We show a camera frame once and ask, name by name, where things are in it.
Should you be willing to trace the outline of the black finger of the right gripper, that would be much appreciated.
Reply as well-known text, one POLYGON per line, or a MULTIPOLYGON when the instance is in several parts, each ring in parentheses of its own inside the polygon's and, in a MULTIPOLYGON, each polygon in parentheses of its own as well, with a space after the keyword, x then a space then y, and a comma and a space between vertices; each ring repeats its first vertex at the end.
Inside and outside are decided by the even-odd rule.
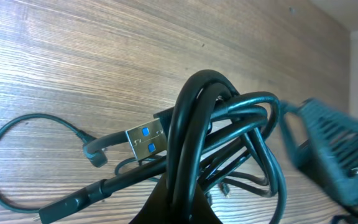
POLYGON ((358 119, 311 98, 281 102, 280 130, 288 157, 307 178, 349 213, 358 215, 358 119), (307 140, 296 145, 285 115, 298 116, 307 140))

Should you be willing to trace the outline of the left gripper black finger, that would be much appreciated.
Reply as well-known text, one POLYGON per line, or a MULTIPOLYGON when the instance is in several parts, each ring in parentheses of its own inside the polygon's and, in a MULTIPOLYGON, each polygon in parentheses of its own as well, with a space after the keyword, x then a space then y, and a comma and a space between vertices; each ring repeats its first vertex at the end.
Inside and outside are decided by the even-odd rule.
POLYGON ((129 222, 129 224, 162 224, 162 223, 199 223, 199 224, 222 224, 213 212, 207 198, 200 186, 195 188, 195 194, 188 216, 182 214, 183 209, 177 210, 172 201, 168 202, 168 190, 166 186, 166 174, 162 174, 157 185, 149 198, 141 208, 140 212, 129 222))

